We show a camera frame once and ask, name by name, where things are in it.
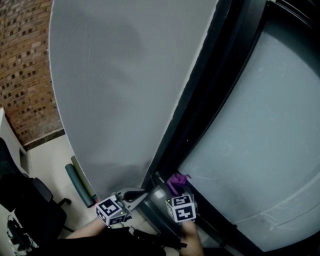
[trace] green rolled mat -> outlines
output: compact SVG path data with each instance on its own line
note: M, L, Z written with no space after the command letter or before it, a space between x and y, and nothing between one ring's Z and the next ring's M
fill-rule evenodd
M73 163L73 166L75 168L76 173L78 174L83 186L85 187L86 191L88 192L89 196L93 199L96 198L96 193L92 189L91 185L89 184L84 172L82 171L77 159L75 156L71 157L71 161Z
M85 189L84 185L82 184L76 169L72 165L72 163L69 163L65 166L66 172L68 173L76 191L78 192L79 196L82 198L84 204L86 207L91 207L95 204L94 200L90 197L87 190Z

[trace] chair armrest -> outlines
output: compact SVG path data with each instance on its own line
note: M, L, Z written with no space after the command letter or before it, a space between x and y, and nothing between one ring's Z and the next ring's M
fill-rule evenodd
M40 179L34 178L32 184L47 202L50 202L52 200L54 196L52 195L49 188L47 188L47 186Z

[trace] purple object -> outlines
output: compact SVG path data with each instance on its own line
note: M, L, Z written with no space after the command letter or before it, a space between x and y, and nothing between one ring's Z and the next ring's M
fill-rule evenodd
M189 175L183 175L178 172L171 175L171 177L166 181L169 190L173 196L180 196L184 192L183 187L187 182L187 178L191 177Z

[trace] black chair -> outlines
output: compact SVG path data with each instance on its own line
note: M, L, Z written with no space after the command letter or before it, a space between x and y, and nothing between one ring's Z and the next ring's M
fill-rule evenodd
M0 204L14 214L23 232L38 245L57 239L65 226L67 214L61 208L71 201L53 201L53 195L38 178L29 178L15 165L6 143L0 138Z

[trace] white wall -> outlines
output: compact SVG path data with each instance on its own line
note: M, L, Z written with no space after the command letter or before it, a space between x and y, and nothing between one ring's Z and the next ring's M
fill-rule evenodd
M142 182L216 2L54 1L54 92L70 144L100 197Z

